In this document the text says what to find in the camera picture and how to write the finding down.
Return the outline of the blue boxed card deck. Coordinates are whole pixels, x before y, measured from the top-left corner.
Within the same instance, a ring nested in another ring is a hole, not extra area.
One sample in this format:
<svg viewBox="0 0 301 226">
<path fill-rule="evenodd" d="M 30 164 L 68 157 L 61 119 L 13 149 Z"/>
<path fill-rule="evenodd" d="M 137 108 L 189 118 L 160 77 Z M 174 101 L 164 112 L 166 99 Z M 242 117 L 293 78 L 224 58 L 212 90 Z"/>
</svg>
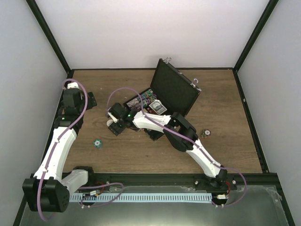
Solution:
<svg viewBox="0 0 301 226">
<path fill-rule="evenodd" d="M 162 115 L 167 111 L 167 108 L 157 99 L 152 101 L 149 107 L 158 115 Z"/>
</svg>

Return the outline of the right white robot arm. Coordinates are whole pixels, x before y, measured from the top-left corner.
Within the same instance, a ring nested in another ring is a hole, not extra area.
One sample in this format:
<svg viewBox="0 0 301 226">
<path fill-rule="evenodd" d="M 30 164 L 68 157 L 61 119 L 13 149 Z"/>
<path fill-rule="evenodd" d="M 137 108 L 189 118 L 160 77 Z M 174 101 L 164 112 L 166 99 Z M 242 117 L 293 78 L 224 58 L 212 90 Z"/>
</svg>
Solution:
<svg viewBox="0 0 301 226">
<path fill-rule="evenodd" d="M 196 129 L 179 113 L 155 115 L 144 110 L 128 110 L 115 103 L 107 110 L 113 120 L 109 126 L 116 136 L 125 128 L 150 129 L 165 134 L 172 147 L 187 153 L 203 170 L 209 185 L 219 190 L 226 184 L 227 170 L 217 162 L 202 145 Z"/>
</svg>

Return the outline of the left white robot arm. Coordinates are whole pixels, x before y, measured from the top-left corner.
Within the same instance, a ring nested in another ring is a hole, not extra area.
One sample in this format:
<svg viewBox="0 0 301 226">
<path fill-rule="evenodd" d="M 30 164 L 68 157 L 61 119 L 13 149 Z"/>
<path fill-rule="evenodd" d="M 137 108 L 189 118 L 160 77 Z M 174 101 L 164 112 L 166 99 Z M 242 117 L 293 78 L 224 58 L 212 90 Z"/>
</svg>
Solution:
<svg viewBox="0 0 301 226">
<path fill-rule="evenodd" d="M 75 167 L 63 177 L 69 150 L 83 124 L 81 113 L 97 105 L 92 92 L 79 88 L 63 92 L 63 103 L 55 119 L 51 143 L 42 164 L 31 178 L 24 180 L 22 189 L 31 211 L 64 212 L 70 196 L 80 187 L 91 190 L 96 185 L 92 167 Z"/>
</svg>

